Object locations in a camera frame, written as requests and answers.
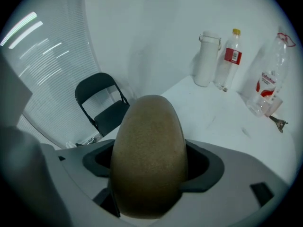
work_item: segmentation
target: white thermos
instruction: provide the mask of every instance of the white thermos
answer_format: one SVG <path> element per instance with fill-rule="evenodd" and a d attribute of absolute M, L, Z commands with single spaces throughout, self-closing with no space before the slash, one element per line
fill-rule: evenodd
<path fill-rule="evenodd" d="M 207 87 L 212 80 L 217 65 L 218 51 L 221 49 L 221 38 L 216 33 L 204 31 L 200 35 L 201 42 L 199 60 L 194 76 L 197 85 Z"/>

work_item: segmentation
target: window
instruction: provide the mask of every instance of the window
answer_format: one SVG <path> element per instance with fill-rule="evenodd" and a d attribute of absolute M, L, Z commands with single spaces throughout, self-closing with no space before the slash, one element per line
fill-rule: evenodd
<path fill-rule="evenodd" d="M 90 49 L 82 0 L 24 0 L 1 35 L 1 52 L 33 92 L 18 127 L 61 148 L 97 134 L 74 92 L 100 72 Z M 107 90 L 84 108 L 93 118 L 113 103 Z"/>

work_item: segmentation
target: red label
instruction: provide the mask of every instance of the red label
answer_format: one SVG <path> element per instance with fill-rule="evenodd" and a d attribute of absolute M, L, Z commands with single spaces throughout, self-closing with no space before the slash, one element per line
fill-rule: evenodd
<path fill-rule="evenodd" d="M 226 48 L 224 60 L 240 65 L 241 56 L 241 52 L 233 50 L 231 48 Z"/>

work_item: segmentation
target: tan rounded object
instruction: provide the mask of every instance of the tan rounded object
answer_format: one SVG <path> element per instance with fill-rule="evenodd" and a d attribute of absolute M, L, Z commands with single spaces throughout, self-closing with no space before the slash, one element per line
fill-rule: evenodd
<path fill-rule="evenodd" d="M 128 109 L 110 169 L 111 187 L 124 215 L 160 218 L 180 198 L 187 152 L 178 116 L 166 98 L 144 96 Z"/>

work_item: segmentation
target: table surface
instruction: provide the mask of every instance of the table surface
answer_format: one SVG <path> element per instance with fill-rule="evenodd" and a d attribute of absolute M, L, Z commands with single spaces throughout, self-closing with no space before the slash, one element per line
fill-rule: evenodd
<path fill-rule="evenodd" d="M 291 185 L 297 166 L 294 141 L 287 126 L 280 133 L 272 120 L 253 115 L 237 92 L 223 92 L 213 83 L 199 87 L 191 76 L 162 96 L 175 108 L 185 139 L 252 155 Z M 119 126 L 101 141 L 115 139 L 118 130 Z"/>

